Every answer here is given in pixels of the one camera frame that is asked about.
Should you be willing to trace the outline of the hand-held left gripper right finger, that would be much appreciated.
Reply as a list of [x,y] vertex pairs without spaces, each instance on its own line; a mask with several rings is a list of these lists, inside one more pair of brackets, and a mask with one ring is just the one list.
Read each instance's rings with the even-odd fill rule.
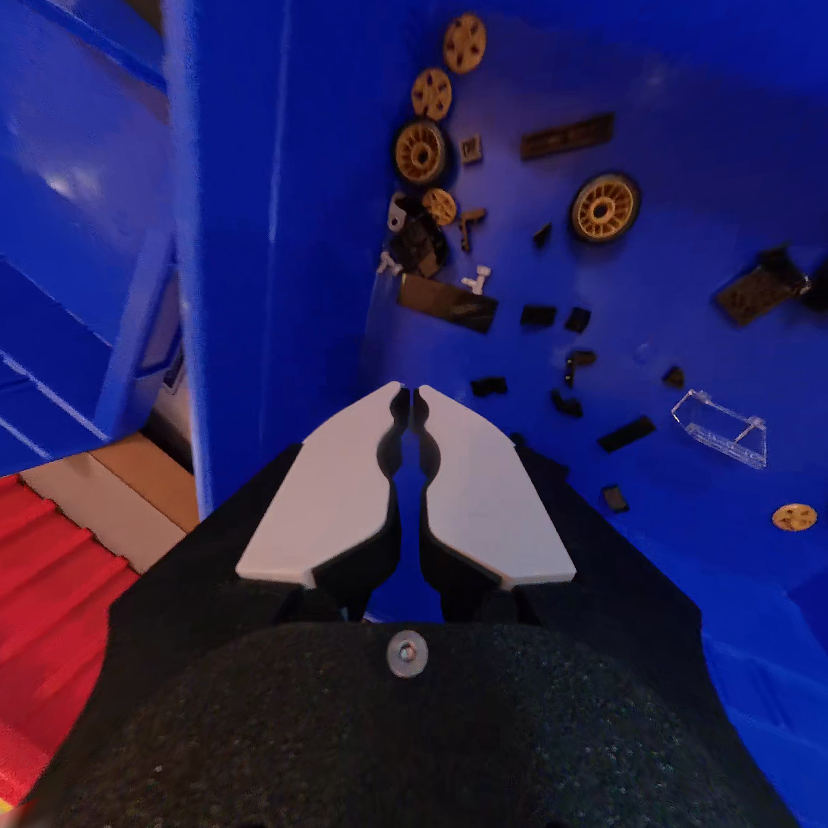
[[422,385],[415,399],[426,471],[430,537],[503,589],[573,581],[576,568],[513,441],[455,399]]

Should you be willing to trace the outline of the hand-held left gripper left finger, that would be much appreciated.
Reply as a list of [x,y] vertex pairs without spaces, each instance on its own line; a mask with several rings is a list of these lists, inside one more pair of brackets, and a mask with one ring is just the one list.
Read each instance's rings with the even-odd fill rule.
[[391,484],[378,460],[408,389],[389,382],[339,411],[301,444],[236,573],[241,579],[316,585],[316,571],[385,525]]

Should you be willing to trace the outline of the blue plastic bin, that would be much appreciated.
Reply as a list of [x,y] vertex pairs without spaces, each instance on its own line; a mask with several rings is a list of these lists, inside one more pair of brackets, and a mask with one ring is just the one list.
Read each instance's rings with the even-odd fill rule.
[[140,430],[181,354],[163,44],[1,2],[2,476]]
[[[448,188],[484,208],[461,284],[492,269],[488,334],[375,275],[411,86],[476,14],[451,79]],[[693,598],[725,705],[802,826],[826,826],[826,310],[736,326],[716,295],[764,250],[826,263],[826,2],[166,2],[193,453],[210,514],[286,445],[390,380],[430,385],[570,469]],[[615,114],[605,144],[521,137]],[[635,225],[571,236],[580,186],[637,180]],[[521,326],[551,305],[551,326]],[[691,439],[689,389],[768,425],[754,470]],[[656,430],[607,454],[646,416]],[[800,533],[772,513],[817,512]]]

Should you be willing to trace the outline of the scattered loose black lego parts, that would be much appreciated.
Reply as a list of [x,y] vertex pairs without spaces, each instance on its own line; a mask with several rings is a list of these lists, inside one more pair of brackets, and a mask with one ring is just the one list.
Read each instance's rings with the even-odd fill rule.
[[[530,132],[521,137],[522,160],[582,150],[605,144],[614,134],[615,114],[602,113],[574,123]],[[499,304],[490,296],[474,295],[466,288],[435,279],[448,261],[450,249],[443,231],[424,209],[421,194],[392,197],[389,208],[390,249],[403,265],[398,304],[410,310],[486,334]],[[460,213],[457,222],[461,250],[470,254],[470,226],[481,222],[486,209]],[[715,297],[715,304],[736,325],[746,326],[762,314],[788,300],[797,299],[813,311],[826,311],[826,263],[812,275],[792,260],[787,245],[761,251],[747,273],[729,283]],[[551,326],[551,305],[525,305],[521,326],[532,329]],[[606,436],[598,445],[607,454],[644,439],[656,430],[652,421],[640,417]]]

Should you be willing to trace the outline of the clear lego wedge piece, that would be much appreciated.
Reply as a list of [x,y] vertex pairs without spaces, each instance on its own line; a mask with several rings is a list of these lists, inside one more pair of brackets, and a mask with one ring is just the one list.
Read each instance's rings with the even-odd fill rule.
[[705,391],[689,389],[670,409],[673,421],[691,439],[754,470],[768,467],[768,425],[714,400]]

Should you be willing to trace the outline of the tyred tan lego wheel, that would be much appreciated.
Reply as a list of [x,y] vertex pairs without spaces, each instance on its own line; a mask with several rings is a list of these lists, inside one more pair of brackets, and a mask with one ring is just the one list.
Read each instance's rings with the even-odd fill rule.
[[622,171],[603,171],[585,181],[568,211],[571,236],[579,243],[605,246],[627,234],[637,222],[643,192]]
[[440,186],[450,170],[451,147],[437,122],[416,117],[395,131],[390,145],[395,176],[419,191]]

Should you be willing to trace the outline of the red plastic bin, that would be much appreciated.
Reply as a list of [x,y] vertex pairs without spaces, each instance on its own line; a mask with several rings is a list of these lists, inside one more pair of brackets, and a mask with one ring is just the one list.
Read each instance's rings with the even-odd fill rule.
[[86,528],[1,480],[1,798],[20,803],[98,680],[110,605],[138,579]]

